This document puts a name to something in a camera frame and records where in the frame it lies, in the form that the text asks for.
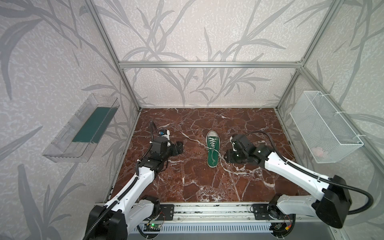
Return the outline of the green canvas sneaker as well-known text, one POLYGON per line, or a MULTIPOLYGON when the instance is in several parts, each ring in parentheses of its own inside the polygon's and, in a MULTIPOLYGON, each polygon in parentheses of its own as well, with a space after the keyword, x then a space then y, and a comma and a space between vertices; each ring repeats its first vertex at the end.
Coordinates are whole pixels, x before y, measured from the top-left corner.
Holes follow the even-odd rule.
POLYGON ((206 136, 208 148, 207 164, 210 168, 215 168, 219 163, 220 156, 220 137, 217 132, 209 131, 206 136))

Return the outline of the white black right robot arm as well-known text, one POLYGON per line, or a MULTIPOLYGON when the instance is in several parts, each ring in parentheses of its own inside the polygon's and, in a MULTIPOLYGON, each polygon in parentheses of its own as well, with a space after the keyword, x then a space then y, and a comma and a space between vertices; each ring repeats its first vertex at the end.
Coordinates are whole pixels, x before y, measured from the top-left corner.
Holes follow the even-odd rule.
POLYGON ((282 195, 276 201, 277 209, 286 215, 318 217, 325 224, 341 229, 352 205, 349 190, 341 187, 345 181, 339 176, 332 179, 311 172, 283 157, 275 146, 255 146, 245 135, 235 134, 230 138, 232 148, 227 150, 225 160, 231 164, 255 164, 291 181, 310 194, 309 197, 282 195))

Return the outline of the white shoelace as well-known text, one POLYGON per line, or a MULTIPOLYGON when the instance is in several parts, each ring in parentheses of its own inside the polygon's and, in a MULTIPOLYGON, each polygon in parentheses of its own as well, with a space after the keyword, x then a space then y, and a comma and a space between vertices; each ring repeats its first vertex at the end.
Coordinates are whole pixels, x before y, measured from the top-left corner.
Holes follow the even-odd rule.
POLYGON ((224 171, 234 174, 237 176, 246 176, 252 175, 252 172, 232 172, 224 167, 223 160, 224 157, 220 153, 220 137, 216 131, 209 131, 206 135, 206 145, 205 149, 208 151, 207 164, 210 168, 217 167, 218 164, 221 165, 224 171))

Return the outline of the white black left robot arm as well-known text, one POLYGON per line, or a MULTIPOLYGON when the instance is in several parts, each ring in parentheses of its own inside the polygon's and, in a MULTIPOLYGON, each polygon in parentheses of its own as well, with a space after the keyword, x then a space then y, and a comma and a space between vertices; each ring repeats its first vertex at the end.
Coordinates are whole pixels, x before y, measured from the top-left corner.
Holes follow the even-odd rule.
POLYGON ((156 137, 141 159, 129 182, 103 206, 94 206, 87 222, 85 240, 126 240, 143 220, 157 217, 159 200, 140 199, 142 192, 163 171, 171 157, 184 151, 182 142, 172 143, 168 135, 156 137))

